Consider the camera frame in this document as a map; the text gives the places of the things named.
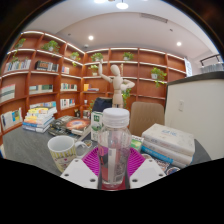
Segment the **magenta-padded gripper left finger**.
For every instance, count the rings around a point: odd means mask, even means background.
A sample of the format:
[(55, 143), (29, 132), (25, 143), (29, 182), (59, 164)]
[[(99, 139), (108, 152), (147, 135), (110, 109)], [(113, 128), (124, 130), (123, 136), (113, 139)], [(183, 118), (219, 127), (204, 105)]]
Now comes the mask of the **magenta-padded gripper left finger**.
[(84, 188), (97, 189), (100, 174), (98, 148), (89, 151), (82, 159), (74, 159), (61, 178)]

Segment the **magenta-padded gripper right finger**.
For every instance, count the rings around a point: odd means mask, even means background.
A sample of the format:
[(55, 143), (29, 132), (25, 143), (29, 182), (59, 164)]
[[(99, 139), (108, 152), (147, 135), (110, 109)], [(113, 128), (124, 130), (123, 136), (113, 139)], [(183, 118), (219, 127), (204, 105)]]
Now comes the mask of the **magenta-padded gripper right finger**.
[(152, 158), (144, 158), (136, 149), (130, 149), (127, 175), (131, 189), (140, 188), (166, 176)]

